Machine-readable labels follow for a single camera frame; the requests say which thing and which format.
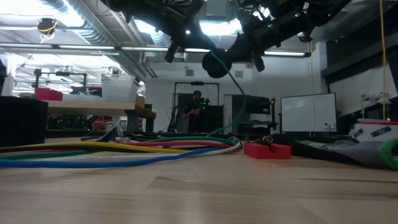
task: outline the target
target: cable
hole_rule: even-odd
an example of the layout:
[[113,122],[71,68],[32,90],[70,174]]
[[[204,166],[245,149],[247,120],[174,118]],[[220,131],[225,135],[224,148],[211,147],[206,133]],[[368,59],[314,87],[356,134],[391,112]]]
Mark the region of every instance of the cable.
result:
[[160,156],[151,159],[143,159],[139,161],[120,161],[120,162],[69,162],[69,161],[13,161],[0,159],[0,167],[15,168],[113,168],[113,167],[132,167],[142,166],[161,161],[172,161],[183,159],[189,156],[195,156],[205,152],[217,151],[219,148],[199,149],[174,156]]
[[[219,155],[219,154],[226,154],[226,153],[231,153],[234,151],[237,151],[238,149],[241,149],[242,145],[239,143],[235,146],[226,148],[226,149],[220,149],[217,151],[211,151],[211,152],[205,152],[202,154],[194,155],[192,157],[201,157],[201,156],[214,156],[214,155]],[[75,157],[63,157],[63,158],[55,158],[52,159],[53,161],[96,161],[96,162],[109,162],[109,161],[130,161],[130,160],[138,160],[138,159],[148,159],[148,158],[154,158],[154,157],[159,157],[163,156],[164,154],[141,154],[141,155],[133,155],[133,156],[75,156]]]
[[112,124],[112,125],[114,125],[114,123],[113,123],[113,122],[107,122],[107,123],[104,123],[104,124],[102,124],[101,126],[99,126],[99,127],[95,128],[95,129],[91,130],[89,133],[87,133],[87,134],[83,135],[83,136],[82,136],[80,139],[81,139],[82,141],[84,141],[84,140],[87,140],[87,139],[85,139],[84,137],[86,137],[87,135],[89,135],[89,134],[91,134],[91,133],[95,132],[95,131],[96,131],[96,130],[98,130],[99,128],[102,128],[103,126],[106,126],[106,125],[109,125],[109,124]]
[[383,120],[386,120],[386,40],[384,38],[384,14],[383,14],[383,1],[379,0],[380,5],[380,24],[381,24],[381,44],[383,47]]
[[216,141],[216,142],[222,142],[225,144],[229,144],[232,146],[235,145],[235,143],[232,141],[221,139],[221,138],[213,138],[213,137],[172,137],[172,138],[153,139],[153,140],[149,140],[146,142],[167,142],[167,141],[186,141],[186,140]]
[[91,154],[91,153],[94,153],[94,152],[90,152],[90,151],[53,152],[53,153],[40,152],[40,153],[0,156],[0,159],[10,159],[10,160],[42,159],[42,158],[53,158],[53,157],[78,156],[78,155],[85,155],[85,154]]
[[241,7],[242,9],[247,9],[247,10],[253,9],[252,7],[243,6],[240,0],[236,0],[236,2],[238,3],[239,7]]
[[228,75],[232,78],[232,81],[235,83],[235,85],[239,88],[240,92],[243,95],[243,107],[242,110],[239,112],[239,114],[237,115],[237,117],[231,122],[231,124],[223,127],[223,128],[218,128],[214,131],[212,131],[210,134],[208,134],[207,136],[211,136],[215,133],[218,133],[220,131],[224,131],[225,129],[231,127],[232,125],[240,122],[243,114],[244,114],[244,110],[246,109],[246,95],[244,94],[244,91],[242,90],[241,86],[237,83],[237,81],[235,80],[234,76],[231,74],[231,72],[229,71],[229,69],[226,67],[226,65],[224,64],[224,62],[219,59],[212,51],[210,52],[211,55],[224,67],[224,69],[228,72]]
[[143,146],[129,146],[125,144],[108,143],[108,142],[63,142],[63,143],[49,143],[49,144],[36,144],[28,146],[14,146],[14,147],[0,147],[0,152],[16,152],[16,151],[33,151],[39,147],[93,147],[95,149],[101,148],[103,151],[114,151],[115,149],[123,149],[126,151],[142,151],[142,152],[165,152],[165,153],[184,153],[185,150],[179,149],[160,149],[154,147]]
[[206,141],[180,141],[180,142],[122,142],[130,146],[212,146],[212,147],[230,147],[227,144],[220,144]]

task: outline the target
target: ceiling light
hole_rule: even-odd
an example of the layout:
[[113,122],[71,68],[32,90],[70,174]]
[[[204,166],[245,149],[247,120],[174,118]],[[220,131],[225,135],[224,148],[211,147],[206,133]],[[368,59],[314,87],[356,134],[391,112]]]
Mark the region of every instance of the ceiling light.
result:
[[236,18],[229,22],[200,21],[199,25],[206,35],[231,35],[242,29],[240,21]]
[[0,43],[0,47],[15,47],[15,48],[35,48],[35,49],[51,49],[50,44],[18,44],[18,43]]
[[144,33],[147,33],[150,35],[162,33],[162,31],[156,32],[156,28],[154,26],[152,26],[144,21],[134,20],[134,22],[136,23],[139,32],[144,32]]
[[122,50],[145,51],[145,52],[167,52],[167,47],[121,47]]
[[265,55],[270,56],[292,56],[292,57],[303,57],[304,52],[282,52],[282,51],[265,51]]
[[114,47],[110,46],[90,46],[90,45],[59,45],[61,49],[73,49],[73,50],[114,50]]
[[67,78],[67,77],[61,77],[61,79],[66,82],[73,82],[73,80],[71,80],[70,78]]
[[210,50],[207,49],[185,49],[185,52],[187,53],[207,53]]

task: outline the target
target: red block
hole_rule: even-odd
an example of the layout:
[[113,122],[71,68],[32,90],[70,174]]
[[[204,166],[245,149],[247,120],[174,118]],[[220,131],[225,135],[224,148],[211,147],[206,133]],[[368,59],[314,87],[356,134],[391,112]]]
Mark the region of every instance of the red block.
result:
[[37,88],[36,100],[56,100],[62,101],[62,93],[49,88]]
[[255,159],[291,159],[292,148],[290,146],[283,146],[280,144],[271,144],[268,146],[257,143],[244,144],[245,155]]

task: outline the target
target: pipe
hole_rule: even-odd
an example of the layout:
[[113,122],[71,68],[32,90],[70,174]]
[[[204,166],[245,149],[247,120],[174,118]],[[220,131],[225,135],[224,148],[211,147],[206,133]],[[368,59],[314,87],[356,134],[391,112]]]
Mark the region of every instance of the pipe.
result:
[[[67,15],[72,9],[76,11],[80,19],[84,21],[82,28],[92,30],[76,30],[74,32],[80,35],[89,44],[104,46],[119,45],[108,30],[106,30],[104,25],[100,23],[81,0],[40,0],[40,2],[56,9],[61,15]],[[120,66],[131,75],[138,76],[140,79],[145,80],[147,72],[126,52],[121,52],[120,55],[109,55],[108,57],[117,61]]]

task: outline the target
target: green cable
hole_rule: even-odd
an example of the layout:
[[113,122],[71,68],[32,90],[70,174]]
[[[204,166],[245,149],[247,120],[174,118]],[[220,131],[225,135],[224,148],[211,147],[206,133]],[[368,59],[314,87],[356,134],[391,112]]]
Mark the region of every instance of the green cable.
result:
[[223,62],[221,59],[219,59],[212,51],[211,51],[210,53],[211,53],[211,55],[224,67],[224,69],[228,72],[228,75],[232,78],[232,81],[234,81],[235,85],[236,85],[236,86],[239,88],[239,90],[241,91],[241,93],[242,93],[242,95],[243,95],[243,108],[242,108],[242,110],[239,112],[238,116],[231,122],[231,124],[229,124],[229,125],[227,125],[227,126],[225,126],[225,127],[223,127],[223,128],[218,128],[218,129],[212,131],[212,132],[211,132],[210,134],[208,134],[207,136],[212,136],[212,135],[214,135],[214,134],[216,134],[216,133],[222,132],[222,131],[224,131],[225,129],[231,127],[232,125],[234,125],[234,124],[240,122],[240,120],[241,120],[241,118],[242,118],[242,116],[243,116],[243,114],[244,114],[244,110],[246,109],[246,95],[244,94],[244,92],[243,92],[241,86],[237,83],[237,81],[235,80],[234,76],[231,74],[231,72],[229,71],[229,69],[228,69],[228,68],[226,67],[226,65],[224,64],[224,62]]
[[221,138],[213,138],[213,137],[172,137],[172,138],[160,138],[160,139],[153,139],[149,140],[147,142],[165,142],[165,141],[189,141],[189,140],[205,140],[205,141],[218,141],[222,142],[225,144],[230,144],[232,146],[235,145],[234,142],[226,140],[226,139],[221,139]]
[[32,154],[19,154],[10,156],[0,156],[0,159],[43,159],[43,158],[53,158],[53,157],[65,157],[65,156],[77,156],[84,154],[91,154],[91,151],[75,151],[75,152],[54,152],[54,153],[32,153]]
[[243,89],[241,88],[241,86],[237,83],[237,81],[235,80],[235,78],[233,77],[233,75],[231,74],[231,72],[229,71],[229,69],[226,67],[226,65],[224,64],[224,62],[219,59],[212,51],[210,52],[211,55],[224,67],[224,69],[228,72],[228,75],[232,78],[232,81],[235,83],[235,85],[239,88],[239,90],[241,91],[242,95],[243,95],[243,108],[242,110],[239,112],[238,116],[232,121],[231,124],[223,127],[223,128],[218,128],[214,131],[212,131],[210,134],[208,134],[206,137],[176,137],[176,138],[160,138],[160,139],[155,139],[155,140],[150,140],[149,142],[162,142],[162,141],[187,141],[187,140],[206,140],[206,141],[219,141],[219,142],[223,142],[226,144],[232,144],[234,145],[234,142],[229,141],[229,140],[225,140],[225,139],[221,139],[221,138],[211,138],[210,136],[222,132],[225,129],[231,127],[232,125],[238,123],[243,114],[244,114],[244,110],[246,108],[246,95],[244,94]]

